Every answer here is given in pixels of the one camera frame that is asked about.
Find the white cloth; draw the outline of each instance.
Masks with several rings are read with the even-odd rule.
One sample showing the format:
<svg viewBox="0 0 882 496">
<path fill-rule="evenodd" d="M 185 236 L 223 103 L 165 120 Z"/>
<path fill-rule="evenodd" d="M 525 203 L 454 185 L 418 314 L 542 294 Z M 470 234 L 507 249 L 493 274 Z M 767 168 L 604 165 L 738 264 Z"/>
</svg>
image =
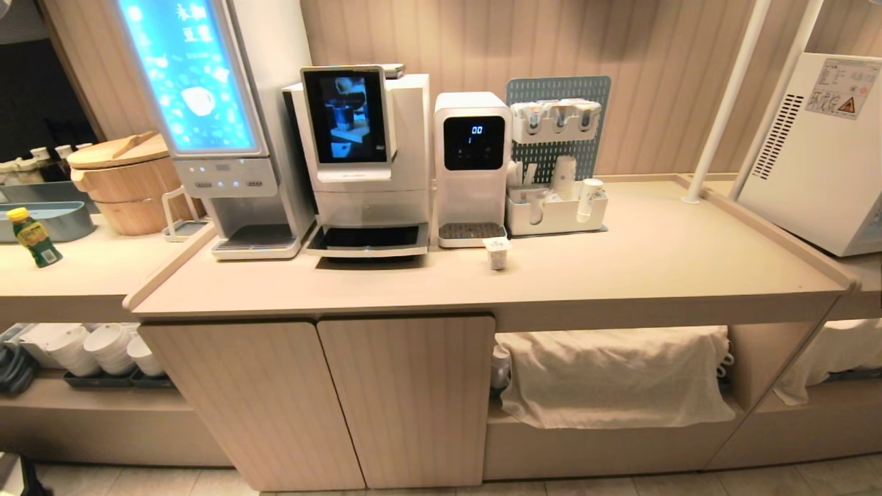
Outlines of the white cloth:
<svg viewBox="0 0 882 496">
<path fill-rule="evenodd" d="M 503 410 L 543 429 L 724 422 L 716 369 L 725 326 L 497 334 L 512 355 Z"/>
<path fill-rule="evenodd" d="M 833 372 L 882 367 L 882 319 L 831 320 L 778 380 L 774 393 L 789 406 L 809 402 L 808 386 Z"/>
</svg>

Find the tiled floor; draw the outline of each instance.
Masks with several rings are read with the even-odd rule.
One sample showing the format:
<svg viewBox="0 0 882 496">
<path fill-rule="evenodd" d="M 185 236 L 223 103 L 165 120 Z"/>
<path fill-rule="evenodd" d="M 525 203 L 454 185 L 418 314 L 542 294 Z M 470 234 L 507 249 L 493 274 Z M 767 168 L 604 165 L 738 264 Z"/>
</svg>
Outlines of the tiled floor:
<svg viewBox="0 0 882 496">
<path fill-rule="evenodd" d="M 55 496 L 257 496 L 234 470 L 42 465 Z M 882 455 L 672 476 L 485 484 L 457 489 L 307 492 L 303 496 L 882 496 Z"/>
</svg>

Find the drip tray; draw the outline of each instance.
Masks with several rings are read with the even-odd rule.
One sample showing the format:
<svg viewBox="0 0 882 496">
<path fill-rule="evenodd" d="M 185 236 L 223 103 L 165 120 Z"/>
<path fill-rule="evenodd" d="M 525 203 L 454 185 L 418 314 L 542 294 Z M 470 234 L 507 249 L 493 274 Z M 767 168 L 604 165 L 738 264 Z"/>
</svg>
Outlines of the drip tray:
<svg viewBox="0 0 882 496">
<path fill-rule="evenodd" d="M 319 226 L 306 252 L 320 257 L 366 259 L 422 255 L 429 247 L 429 226 L 342 228 Z"/>
<path fill-rule="evenodd" d="M 287 224 L 243 226 L 212 248 L 217 259 L 290 259 L 297 253 L 297 238 Z"/>
<path fill-rule="evenodd" d="M 505 227 L 494 222 L 450 222 L 438 229 L 438 245 L 444 248 L 484 246 L 485 237 L 507 237 Z"/>
</svg>

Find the lower shelf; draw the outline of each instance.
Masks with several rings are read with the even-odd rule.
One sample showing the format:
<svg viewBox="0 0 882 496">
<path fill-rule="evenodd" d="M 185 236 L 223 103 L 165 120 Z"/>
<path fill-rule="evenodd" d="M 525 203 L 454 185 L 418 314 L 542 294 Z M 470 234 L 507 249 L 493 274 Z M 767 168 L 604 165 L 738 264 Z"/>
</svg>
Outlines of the lower shelf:
<svg viewBox="0 0 882 496">
<path fill-rule="evenodd" d="M 231 465 L 176 390 L 75 389 L 54 371 L 0 396 L 0 451 L 46 462 Z"/>
<path fill-rule="evenodd" d="M 63 375 L 63 371 L 40 371 L 24 393 L 0 395 L 0 409 L 193 411 L 176 389 L 75 388 L 64 382 Z"/>
<path fill-rule="evenodd" d="M 809 402 L 789 407 L 770 393 L 709 470 L 809 462 L 882 451 L 882 380 L 837 381 L 809 388 Z"/>
<path fill-rule="evenodd" d="M 744 418 L 652 429 L 536 429 L 490 403 L 484 479 L 589 477 L 704 468 Z"/>
</svg>

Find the cabinet door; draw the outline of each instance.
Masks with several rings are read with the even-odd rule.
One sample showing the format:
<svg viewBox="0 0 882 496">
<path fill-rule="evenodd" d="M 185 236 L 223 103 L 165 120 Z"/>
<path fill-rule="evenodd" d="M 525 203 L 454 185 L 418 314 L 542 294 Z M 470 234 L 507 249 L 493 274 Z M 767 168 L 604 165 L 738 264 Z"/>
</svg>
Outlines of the cabinet door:
<svg viewBox="0 0 882 496">
<path fill-rule="evenodd" d="M 490 316 L 318 323 L 368 487 L 481 483 L 495 327 Z"/>
<path fill-rule="evenodd" d="M 140 333 L 253 489 L 364 487 L 315 326 L 144 325 Z"/>
</svg>

